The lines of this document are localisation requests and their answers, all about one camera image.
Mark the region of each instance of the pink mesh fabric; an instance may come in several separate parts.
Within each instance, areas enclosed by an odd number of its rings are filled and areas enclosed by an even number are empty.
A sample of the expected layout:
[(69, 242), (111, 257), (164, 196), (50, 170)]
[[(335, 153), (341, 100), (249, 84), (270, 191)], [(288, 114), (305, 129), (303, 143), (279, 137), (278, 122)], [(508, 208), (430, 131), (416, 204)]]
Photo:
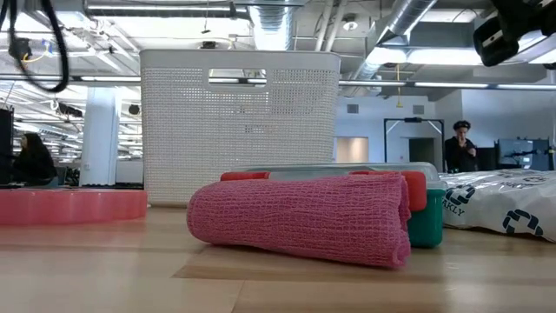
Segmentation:
[(402, 175), (213, 183), (189, 202), (188, 227), (207, 243), (397, 268), (410, 254)]

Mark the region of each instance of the white pillar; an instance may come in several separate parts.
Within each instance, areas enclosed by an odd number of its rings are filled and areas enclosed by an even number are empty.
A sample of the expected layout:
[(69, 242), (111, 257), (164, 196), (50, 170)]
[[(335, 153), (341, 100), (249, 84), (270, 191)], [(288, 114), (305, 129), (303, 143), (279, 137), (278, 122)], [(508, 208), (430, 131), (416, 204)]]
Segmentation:
[(116, 183), (121, 108), (122, 102), (116, 88), (89, 88), (80, 185)]

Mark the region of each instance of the black cap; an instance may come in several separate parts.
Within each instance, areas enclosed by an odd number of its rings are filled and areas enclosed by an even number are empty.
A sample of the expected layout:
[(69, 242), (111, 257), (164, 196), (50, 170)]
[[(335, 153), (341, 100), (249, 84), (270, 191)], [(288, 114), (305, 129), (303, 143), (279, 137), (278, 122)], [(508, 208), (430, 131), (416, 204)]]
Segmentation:
[(468, 121), (459, 121), (453, 125), (453, 130), (458, 130), (460, 128), (467, 128), (468, 130), (471, 129), (471, 124)]

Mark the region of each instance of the white storage bin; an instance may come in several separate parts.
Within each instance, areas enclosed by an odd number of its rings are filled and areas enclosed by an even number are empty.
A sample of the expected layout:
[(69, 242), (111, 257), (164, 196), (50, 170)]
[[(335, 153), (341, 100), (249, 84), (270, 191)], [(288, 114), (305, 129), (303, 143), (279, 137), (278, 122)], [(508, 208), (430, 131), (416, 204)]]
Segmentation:
[[(149, 201), (185, 204), (238, 165), (331, 162), (339, 68), (330, 53), (143, 51)], [(267, 84), (210, 84), (212, 69), (265, 70)]]

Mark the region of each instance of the doorway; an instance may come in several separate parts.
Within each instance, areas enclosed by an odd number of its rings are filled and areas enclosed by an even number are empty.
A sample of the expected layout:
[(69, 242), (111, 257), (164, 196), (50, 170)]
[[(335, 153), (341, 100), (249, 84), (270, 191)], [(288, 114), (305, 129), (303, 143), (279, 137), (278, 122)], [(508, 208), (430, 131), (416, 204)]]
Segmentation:
[(409, 162), (436, 164), (434, 138), (409, 138)]
[(367, 137), (337, 137), (337, 163), (368, 163)]

